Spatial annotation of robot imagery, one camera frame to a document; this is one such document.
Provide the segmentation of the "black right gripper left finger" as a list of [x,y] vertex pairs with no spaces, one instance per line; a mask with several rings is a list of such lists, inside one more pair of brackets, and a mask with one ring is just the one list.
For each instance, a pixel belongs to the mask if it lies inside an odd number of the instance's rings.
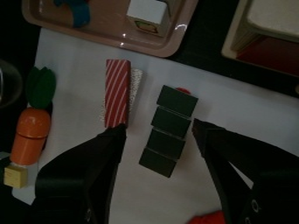
[[26,224],[107,224],[125,140],[126,127],[119,124],[39,169]]

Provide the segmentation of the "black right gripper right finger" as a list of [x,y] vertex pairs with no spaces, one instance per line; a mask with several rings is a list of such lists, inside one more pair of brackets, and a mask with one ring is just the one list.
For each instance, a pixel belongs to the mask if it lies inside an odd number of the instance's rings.
[[226,224],[299,224],[299,157],[194,120],[192,134],[209,169]]

